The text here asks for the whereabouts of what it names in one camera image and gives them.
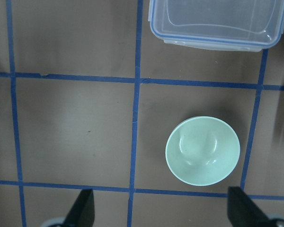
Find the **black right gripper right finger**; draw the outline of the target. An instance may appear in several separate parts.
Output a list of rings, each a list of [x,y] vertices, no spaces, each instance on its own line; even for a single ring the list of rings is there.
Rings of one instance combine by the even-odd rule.
[[[227,217],[233,227],[274,227],[275,223],[240,187],[229,187]]]

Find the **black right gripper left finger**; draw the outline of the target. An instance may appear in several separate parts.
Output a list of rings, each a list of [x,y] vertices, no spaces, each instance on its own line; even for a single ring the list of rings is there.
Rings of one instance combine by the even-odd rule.
[[[93,190],[81,190],[63,221],[62,227],[92,227],[94,221],[95,205]]]

